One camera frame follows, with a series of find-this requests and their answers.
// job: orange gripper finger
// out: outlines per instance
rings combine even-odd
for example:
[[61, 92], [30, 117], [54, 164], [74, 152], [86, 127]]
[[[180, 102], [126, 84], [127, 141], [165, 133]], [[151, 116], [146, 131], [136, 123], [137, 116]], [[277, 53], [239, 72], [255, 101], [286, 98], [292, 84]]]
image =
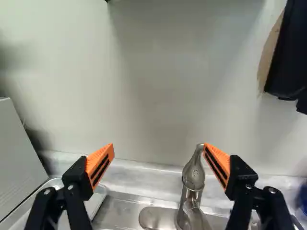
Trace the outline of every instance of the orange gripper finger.
[[92, 189], [94, 190], [109, 164], [114, 159], [113, 143], [103, 146], [101, 149], [89, 155], [86, 159], [85, 171], [88, 174]]
[[226, 190], [230, 177], [230, 156], [209, 143], [204, 144], [203, 154], [221, 186]]

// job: white panel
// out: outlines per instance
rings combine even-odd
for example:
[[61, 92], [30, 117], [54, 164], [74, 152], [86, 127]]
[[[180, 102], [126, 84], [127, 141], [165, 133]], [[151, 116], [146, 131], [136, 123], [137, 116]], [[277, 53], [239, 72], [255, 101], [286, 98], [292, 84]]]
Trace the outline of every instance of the white panel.
[[47, 178], [12, 101], [0, 99], [0, 220]]

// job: faucet base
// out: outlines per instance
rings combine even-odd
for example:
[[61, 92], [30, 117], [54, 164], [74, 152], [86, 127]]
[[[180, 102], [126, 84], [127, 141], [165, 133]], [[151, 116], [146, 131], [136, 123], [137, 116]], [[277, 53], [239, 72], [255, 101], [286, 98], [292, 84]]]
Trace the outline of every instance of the faucet base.
[[145, 207], [139, 215], [139, 223], [146, 230], [180, 230], [176, 227], [177, 209]]

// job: backsplash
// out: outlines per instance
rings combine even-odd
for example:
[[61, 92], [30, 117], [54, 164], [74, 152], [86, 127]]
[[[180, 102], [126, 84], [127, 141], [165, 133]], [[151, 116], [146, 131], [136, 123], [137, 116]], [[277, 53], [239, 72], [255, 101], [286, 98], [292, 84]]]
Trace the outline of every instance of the backsplash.
[[113, 142], [117, 158], [182, 166], [206, 141], [258, 173], [306, 175], [307, 117], [257, 76], [285, 3], [5, 0], [1, 85], [46, 150]]

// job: screw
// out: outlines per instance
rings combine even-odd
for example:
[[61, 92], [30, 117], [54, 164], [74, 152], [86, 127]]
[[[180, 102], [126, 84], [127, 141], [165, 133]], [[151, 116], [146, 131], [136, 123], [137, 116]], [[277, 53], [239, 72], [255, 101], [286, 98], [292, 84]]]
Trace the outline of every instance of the screw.
[[251, 188], [252, 188], [252, 186], [251, 186], [250, 184], [246, 184], [245, 187], [246, 187], [247, 189], [251, 189]]
[[45, 191], [44, 191], [44, 194], [45, 195], [48, 195], [50, 193], [50, 189], [46, 189]]
[[269, 188], [269, 192], [272, 193], [272, 194], [275, 194], [275, 193], [276, 193], [276, 191], [275, 191], [274, 188]]

